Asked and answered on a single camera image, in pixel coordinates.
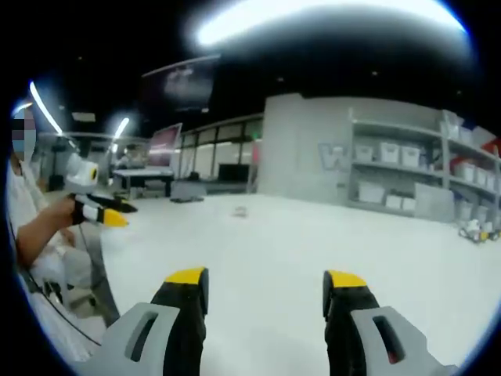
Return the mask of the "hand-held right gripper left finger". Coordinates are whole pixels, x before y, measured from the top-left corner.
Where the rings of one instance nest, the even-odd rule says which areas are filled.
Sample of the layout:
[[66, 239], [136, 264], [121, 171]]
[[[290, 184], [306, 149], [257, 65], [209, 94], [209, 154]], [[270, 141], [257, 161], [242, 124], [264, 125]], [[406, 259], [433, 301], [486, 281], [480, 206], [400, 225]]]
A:
[[167, 277], [150, 303], [140, 302], [114, 322], [79, 375], [199, 375], [206, 338], [209, 270]]

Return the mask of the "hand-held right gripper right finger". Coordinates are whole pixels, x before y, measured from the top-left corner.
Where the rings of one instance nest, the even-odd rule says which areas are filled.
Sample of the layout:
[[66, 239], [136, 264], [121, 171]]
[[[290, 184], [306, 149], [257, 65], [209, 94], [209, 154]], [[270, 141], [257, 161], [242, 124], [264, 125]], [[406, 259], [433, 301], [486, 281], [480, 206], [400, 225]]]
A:
[[426, 336], [390, 306], [379, 305], [353, 273], [323, 274], [324, 339], [331, 375], [454, 375], [430, 354]]

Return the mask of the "person's left hand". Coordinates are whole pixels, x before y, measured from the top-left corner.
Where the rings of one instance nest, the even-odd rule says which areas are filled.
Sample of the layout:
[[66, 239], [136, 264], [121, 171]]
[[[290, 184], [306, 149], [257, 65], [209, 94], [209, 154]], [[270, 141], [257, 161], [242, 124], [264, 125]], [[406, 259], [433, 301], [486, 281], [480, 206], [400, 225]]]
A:
[[79, 223], [79, 215], [76, 212], [76, 201], [72, 196], [66, 196], [52, 205], [52, 218], [58, 228], [67, 228]]

